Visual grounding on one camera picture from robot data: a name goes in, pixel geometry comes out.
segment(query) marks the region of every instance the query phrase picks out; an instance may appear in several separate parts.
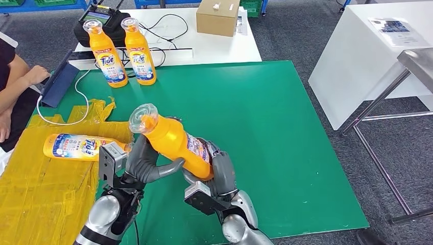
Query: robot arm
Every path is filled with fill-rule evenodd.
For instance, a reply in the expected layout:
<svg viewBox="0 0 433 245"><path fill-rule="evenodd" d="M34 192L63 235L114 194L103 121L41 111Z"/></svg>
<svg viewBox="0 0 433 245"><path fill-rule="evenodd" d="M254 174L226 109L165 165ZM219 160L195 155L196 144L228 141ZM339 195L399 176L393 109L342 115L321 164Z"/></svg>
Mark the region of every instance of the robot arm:
<svg viewBox="0 0 433 245"><path fill-rule="evenodd" d="M100 148L99 177L107 187L90 210L89 218L74 245L115 245L134 222L147 183L171 175L182 168L184 160L156 166L159 154L140 135L129 157L116 144ZM116 172L126 169L121 177Z"/></svg>
<svg viewBox="0 0 433 245"><path fill-rule="evenodd" d="M186 203L211 215L217 213L226 239L235 245L271 245L258 229L258 219L248 194L238 190L233 164L226 152L210 141L200 139L212 156L214 178L207 182L183 170L190 187L185 189Z"/></svg>

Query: blue shelf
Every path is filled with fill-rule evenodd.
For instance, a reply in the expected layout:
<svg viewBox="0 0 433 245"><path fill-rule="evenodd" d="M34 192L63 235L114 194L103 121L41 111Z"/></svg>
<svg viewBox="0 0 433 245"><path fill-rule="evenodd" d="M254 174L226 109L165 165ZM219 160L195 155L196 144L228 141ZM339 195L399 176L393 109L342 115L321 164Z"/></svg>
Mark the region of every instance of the blue shelf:
<svg viewBox="0 0 433 245"><path fill-rule="evenodd" d="M0 13L18 13L18 12L35 12L35 11L53 11L69 9L87 9L86 0L77 0L75 4L38 7L34 0L25 0L21 6L1 7Z"/></svg>
<svg viewBox="0 0 433 245"><path fill-rule="evenodd" d="M134 2L135 8L137 9L140 9L141 6L159 5L159 0L134 0ZM196 4L200 2L201 0L165 0L165 4ZM263 5L261 7L261 13L263 16L266 14L266 5L268 5L268 0L263 0Z"/></svg>
<svg viewBox="0 0 433 245"><path fill-rule="evenodd" d="M141 6L159 5L159 0L134 0L135 7L140 9ZM196 4L201 0L165 0L165 4Z"/></svg>

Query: paper document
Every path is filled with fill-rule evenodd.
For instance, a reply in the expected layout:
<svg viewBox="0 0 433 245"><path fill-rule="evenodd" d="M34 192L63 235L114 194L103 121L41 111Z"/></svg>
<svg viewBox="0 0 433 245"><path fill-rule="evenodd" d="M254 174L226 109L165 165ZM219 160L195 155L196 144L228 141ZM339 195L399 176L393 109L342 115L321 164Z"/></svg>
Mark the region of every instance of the paper document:
<svg viewBox="0 0 433 245"><path fill-rule="evenodd" d="M387 42L393 46L430 46L407 21L396 18L369 18L370 23L381 33Z"/></svg>

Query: clear bottle cap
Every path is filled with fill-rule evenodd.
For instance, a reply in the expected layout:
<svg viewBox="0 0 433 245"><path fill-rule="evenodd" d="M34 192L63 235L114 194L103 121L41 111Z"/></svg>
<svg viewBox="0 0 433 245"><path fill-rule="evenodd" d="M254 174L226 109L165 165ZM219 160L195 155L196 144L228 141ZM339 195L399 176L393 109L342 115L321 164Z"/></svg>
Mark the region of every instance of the clear bottle cap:
<svg viewBox="0 0 433 245"><path fill-rule="evenodd" d="M138 20L136 18L128 17L122 20L121 26L126 32L138 31Z"/></svg>
<svg viewBox="0 0 433 245"><path fill-rule="evenodd" d="M153 104L144 104L135 109L129 117L129 129L133 133L145 134L158 123L158 109Z"/></svg>
<svg viewBox="0 0 433 245"><path fill-rule="evenodd" d="M83 28L89 34L99 34L102 32L102 23L97 19L86 20L83 24Z"/></svg>

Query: white table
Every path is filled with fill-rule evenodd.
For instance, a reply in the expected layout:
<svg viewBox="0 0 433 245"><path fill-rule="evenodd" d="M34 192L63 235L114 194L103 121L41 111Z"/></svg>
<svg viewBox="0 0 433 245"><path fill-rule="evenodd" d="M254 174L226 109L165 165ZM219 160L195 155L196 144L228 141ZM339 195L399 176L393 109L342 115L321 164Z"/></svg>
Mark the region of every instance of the white table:
<svg viewBox="0 0 433 245"><path fill-rule="evenodd" d="M334 130L338 130L363 101L375 99L404 70L397 61L402 50L417 48L392 47L368 18L403 18L433 45L432 10L433 2L346 8L308 80ZM418 96L433 109L433 104L428 104L431 92L413 75L387 98L408 96Z"/></svg>
<svg viewBox="0 0 433 245"><path fill-rule="evenodd" d="M177 48L189 48L187 50L166 51L166 60L163 65L184 65L184 64L209 64L209 63L236 63L236 62L257 62L261 61L250 24L246 20L247 34L236 33L233 37L224 37L197 33L196 11L197 8L180 9L134 9L121 10L127 12L142 22L146 27L154 25L166 14L176 14L185 19L188 23L188 32L182 37L174 40ZM155 28L156 34L167 37L175 37L185 30L185 23L175 17L165 17ZM161 49L173 48L173 45L165 40L159 39L149 32L144 33L148 40L149 47ZM87 47L77 45L75 51L89 51ZM155 65L162 57L161 52L151 52ZM93 64L75 65L79 69L94 69Z"/></svg>

